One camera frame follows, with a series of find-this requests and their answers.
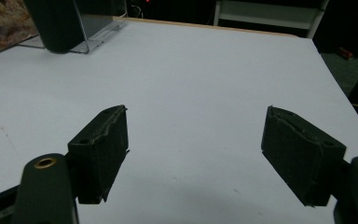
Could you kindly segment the clear acrylic book rack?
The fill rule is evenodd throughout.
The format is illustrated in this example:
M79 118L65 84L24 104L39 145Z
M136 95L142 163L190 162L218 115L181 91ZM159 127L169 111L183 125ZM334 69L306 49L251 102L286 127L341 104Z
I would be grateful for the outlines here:
M126 0L74 0L85 40L68 52L88 54L118 31L128 18ZM33 46L45 48L40 41Z

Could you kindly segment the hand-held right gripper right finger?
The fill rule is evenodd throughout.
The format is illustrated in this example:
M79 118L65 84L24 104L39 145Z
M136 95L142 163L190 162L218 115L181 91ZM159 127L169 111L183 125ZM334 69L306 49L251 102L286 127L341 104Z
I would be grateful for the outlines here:
M269 106L262 154L306 206L325 206L346 147L294 112Z

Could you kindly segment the small red object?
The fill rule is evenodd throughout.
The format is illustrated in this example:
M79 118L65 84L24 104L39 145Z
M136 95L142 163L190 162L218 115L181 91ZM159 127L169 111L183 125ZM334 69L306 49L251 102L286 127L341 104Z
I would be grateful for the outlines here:
M337 54L340 55L345 60L351 60L354 57L352 52L350 52L349 50L344 49L342 47L339 47L337 49Z

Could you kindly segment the white metal stand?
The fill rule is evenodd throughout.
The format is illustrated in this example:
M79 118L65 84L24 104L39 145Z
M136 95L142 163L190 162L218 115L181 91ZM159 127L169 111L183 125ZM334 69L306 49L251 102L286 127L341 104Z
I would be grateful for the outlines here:
M266 0L216 0L213 25L221 20L249 22L306 31L306 38L313 38L324 16L329 0L310 0L298 4L296 0L285 3Z

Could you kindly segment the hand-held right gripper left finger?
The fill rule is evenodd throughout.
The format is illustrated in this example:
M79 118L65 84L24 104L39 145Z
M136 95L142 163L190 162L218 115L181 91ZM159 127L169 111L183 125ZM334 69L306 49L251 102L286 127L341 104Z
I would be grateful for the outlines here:
M76 197L83 204L106 201L129 148L127 108L101 111L69 143L67 158L76 173Z

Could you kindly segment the black book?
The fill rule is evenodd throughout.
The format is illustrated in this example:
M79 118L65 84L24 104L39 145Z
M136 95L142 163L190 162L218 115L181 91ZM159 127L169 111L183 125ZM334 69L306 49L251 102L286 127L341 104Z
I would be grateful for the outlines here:
M65 53L84 40L74 0L24 0L46 49Z

